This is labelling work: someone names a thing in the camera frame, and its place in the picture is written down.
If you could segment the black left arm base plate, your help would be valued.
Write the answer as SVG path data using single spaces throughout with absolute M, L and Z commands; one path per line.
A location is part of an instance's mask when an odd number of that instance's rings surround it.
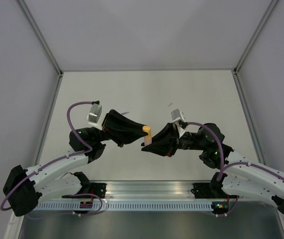
M 62 198 L 90 198 L 94 199 L 94 196 L 89 194 L 94 194 L 100 197 L 101 199 L 105 198 L 106 193 L 106 183 L 90 183 L 89 186 L 83 186 L 79 192 L 71 195 L 64 195 Z

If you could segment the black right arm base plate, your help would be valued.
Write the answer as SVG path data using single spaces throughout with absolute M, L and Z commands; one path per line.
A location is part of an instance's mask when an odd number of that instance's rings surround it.
M 236 195 L 227 195 L 223 191 L 214 193 L 209 187 L 209 183 L 193 183 L 190 192 L 196 199 L 235 199 Z

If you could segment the orange highlighter cap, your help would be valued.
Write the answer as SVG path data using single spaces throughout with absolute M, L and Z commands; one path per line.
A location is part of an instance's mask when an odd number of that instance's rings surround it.
M 142 127 L 142 130 L 146 133 L 146 135 L 144 136 L 145 138 L 152 138 L 151 136 L 151 127 L 148 125 L 144 125 Z

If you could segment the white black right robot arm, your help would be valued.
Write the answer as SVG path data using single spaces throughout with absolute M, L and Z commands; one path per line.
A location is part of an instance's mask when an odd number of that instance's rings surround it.
M 263 201 L 284 215 L 284 172 L 255 162 L 223 144 L 224 135 L 214 123 L 168 123 L 142 151 L 172 157 L 177 150 L 201 151 L 199 159 L 217 172 L 209 183 L 216 198 L 236 196 Z

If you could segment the orange highlighter pen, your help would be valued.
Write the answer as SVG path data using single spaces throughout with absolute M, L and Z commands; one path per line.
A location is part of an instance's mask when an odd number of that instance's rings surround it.
M 145 137 L 144 137 L 144 145 L 145 145 L 145 146 L 148 146 L 148 145 L 150 145 L 151 143 L 152 143 L 152 137 L 149 136 L 149 135 L 145 136 Z

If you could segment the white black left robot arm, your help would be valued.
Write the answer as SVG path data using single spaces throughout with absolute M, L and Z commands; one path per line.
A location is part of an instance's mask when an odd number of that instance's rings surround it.
M 2 211 L 12 210 L 17 217 L 25 216 L 40 203 L 55 198 L 93 197 L 91 182 L 83 172 L 62 175 L 99 159 L 105 150 L 105 142 L 113 141 L 123 147 L 141 138 L 151 142 L 151 128 L 134 122 L 116 110 L 106 114 L 92 108 L 88 114 L 90 127 L 75 129 L 69 134 L 70 150 L 63 156 L 45 164 L 11 169 L 3 187 Z

